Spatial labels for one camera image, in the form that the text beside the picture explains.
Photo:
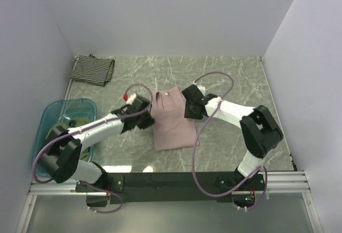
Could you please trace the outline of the pink tank top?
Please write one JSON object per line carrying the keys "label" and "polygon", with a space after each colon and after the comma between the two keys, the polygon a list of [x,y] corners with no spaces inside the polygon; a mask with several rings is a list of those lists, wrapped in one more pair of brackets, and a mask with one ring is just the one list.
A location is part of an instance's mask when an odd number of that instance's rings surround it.
{"label": "pink tank top", "polygon": [[195,122],[184,117],[185,102],[178,87],[152,91],[151,115],[157,152],[192,147],[197,136]]}

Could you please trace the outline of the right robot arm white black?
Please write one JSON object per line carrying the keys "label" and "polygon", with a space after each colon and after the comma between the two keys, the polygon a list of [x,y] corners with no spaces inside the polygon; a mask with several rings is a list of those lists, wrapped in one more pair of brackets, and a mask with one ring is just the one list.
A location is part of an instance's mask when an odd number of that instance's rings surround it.
{"label": "right robot arm white black", "polygon": [[253,184],[256,169],[263,164],[266,155],[283,139],[283,132],[267,107],[238,105],[204,92],[205,88],[196,84],[182,91],[184,117],[195,120],[217,118],[241,129],[246,153],[234,172],[233,184],[246,190]]}

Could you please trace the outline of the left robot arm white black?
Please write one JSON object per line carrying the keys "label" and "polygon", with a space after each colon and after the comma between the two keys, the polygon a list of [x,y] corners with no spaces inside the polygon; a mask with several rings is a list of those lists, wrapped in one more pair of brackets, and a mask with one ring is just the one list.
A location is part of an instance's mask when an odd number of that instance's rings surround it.
{"label": "left robot arm white black", "polygon": [[95,162],[82,161],[81,152],[136,127],[152,126],[154,119],[150,107],[148,99],[134,94],[126,100],[126,105],[99,120],[75,128],[58,126],[48,135],[34,165],[42,167],[57,183],[69,179],[85,181],[94,191],[101,191],[107,184],[107,172]]}

